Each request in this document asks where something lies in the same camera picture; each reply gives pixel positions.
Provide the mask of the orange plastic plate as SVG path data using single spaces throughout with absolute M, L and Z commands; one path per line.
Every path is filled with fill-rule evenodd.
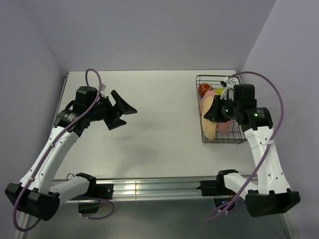
M 201 122 L 202 122 L 203 134 L 209 140 L 215 139 L 217 123 L 209 119 L 206 119 L 204 116 L 211 108 L 213 100 L 214 100 L 213 96 L 209 96 L 205 98 L 205 100 L 202 101 L 202 107 L 201 107 Z

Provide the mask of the pink plastic plate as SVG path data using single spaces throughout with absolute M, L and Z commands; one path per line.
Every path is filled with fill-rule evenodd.
M 230 131 L 232 125 L 233 123 L 231 120 L 227 122 L 219 122 L 217 124 L 216 131 L 221 134 L 227 134 Z

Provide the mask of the salmon plastic cup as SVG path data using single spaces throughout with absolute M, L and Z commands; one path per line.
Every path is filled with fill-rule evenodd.
M 200 111 L 200 112 L 202 111 L 202 107 L 203 107 L 203 103 L 204 103 L 205 99 L 206 99 L 207 97 L 213 97 L 213 98 L 214 98 L 215 95 L 217 95 L 217 93 L 216 93 L 215 91 L 213 91 L 213 90 L 206 91 L 206 93 L 205 93 L 204 96 L 202 97 L 201 102 L 200 102 L 200 104 L 199 104 L 199 111 Z

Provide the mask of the lime green bowl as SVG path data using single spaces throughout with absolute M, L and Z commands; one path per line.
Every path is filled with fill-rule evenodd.
M 215 89 L 215 92 L 218 94 L 218 95 L 222 95 L 224 89 L 223 88 L 217 88 Z

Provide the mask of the orange black mug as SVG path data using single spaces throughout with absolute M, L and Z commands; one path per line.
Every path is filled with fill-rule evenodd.
M 212 90 L 212 86 L 208 83 L 202 83 L 198 87 L 198 93 L 201 97 L 203 97 L 207 91 L 211 91 L 211 90 Z

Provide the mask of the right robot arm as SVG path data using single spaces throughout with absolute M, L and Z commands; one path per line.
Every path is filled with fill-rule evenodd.
M 219 171 L 216 190 L 221 194 L 235 193 L 233 199 L 218 206 L 221 214 L 242 198 L 250 216 L 261 217 L 283 214 L 301 201 L 283 173 L 276 150 L 273 126 L 267 108 L 257 107 L 255 87 L 251 84 L 235 85 L 232 98 L 228 89 L 222 95 L 207 95 L 201 101 L 201 120 L 207 138 L 215 137 L 218 123 L 233 120 L 241 127 L 252 151 L 256 168 L 245 179 L 234 169 Z

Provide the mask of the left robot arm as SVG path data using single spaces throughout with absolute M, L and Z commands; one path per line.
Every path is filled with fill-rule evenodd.
M 126 125 L 122 115 L 138 111 L 111 91 L 113 105 L 94 87 L 81 86 L 75 100 L 61 111 L 54 122 L 49 140 L 41 154 L 17 184 L 9 183 L 5 194 L 15 210 L 48 221 L 59 206 L 75 197 L 91 199 L 97 195 L 96 178 L 78 173 L 69 181 L 52 185 L 54 176 L 66 154 L 92 122 L 104 121 L 109 130 Z

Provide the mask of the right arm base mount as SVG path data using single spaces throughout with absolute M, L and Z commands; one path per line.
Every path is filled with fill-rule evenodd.
M 227 189 L 222 183 L 218 183 L 216 180 L 200 181 L 200 185 L 196 190 L 200 190 L 203 197 L 236 195 L 234 191 Z

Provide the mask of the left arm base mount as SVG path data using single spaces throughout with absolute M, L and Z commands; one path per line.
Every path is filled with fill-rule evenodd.
M 112 183 L 97 184 L 91 193 L 77 196 L 71 202 L 78 202 L 78 212 L 81 216 L 100 220 L 109 217 L 115 210 L 115 205 L 111 201 L 114 185 Z M 104 216 L 97 216 L 99 210 L 106 210 L 108 213 Z

